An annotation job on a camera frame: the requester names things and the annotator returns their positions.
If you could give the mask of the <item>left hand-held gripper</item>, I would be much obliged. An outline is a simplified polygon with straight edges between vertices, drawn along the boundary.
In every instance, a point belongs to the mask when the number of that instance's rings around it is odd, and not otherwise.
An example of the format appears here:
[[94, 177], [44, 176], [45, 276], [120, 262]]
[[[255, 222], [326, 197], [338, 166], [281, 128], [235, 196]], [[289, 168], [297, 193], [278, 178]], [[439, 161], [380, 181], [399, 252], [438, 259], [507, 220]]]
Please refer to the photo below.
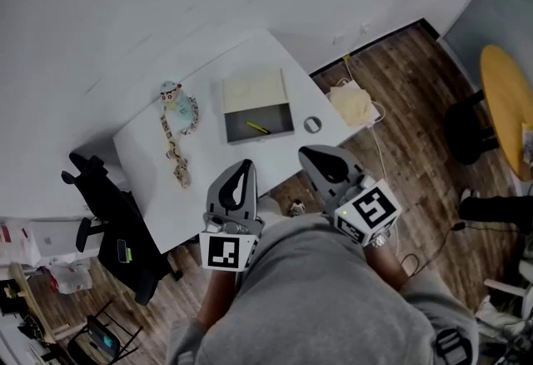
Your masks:
[[206, 209], [206, 227], [199, 234], [202, 266], [215, 271], [246, 271], [265, 226], [262, 219], [255, 219], [257, 172], [252, 160], [232, 164], [215, 179], [207, 191]]

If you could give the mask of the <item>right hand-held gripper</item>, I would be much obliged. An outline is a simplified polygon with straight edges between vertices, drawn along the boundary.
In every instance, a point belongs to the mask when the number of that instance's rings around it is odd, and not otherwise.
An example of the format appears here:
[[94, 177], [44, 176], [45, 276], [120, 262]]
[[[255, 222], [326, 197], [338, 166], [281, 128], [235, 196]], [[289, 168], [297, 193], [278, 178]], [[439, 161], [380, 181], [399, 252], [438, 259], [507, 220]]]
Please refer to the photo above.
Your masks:
[[[301, 147], [298, 158], [315, 191], [326, 202], [333, 198], [324, 213], [334, 228], [352, 241], [365, 247], [396, 224], [401, 205], [386, 180], [376, 181], [369, 175], [359, 177], [362, 166], [348, 150], [311, 145]], [[336, 196], [338, 184], [354, 181]]]

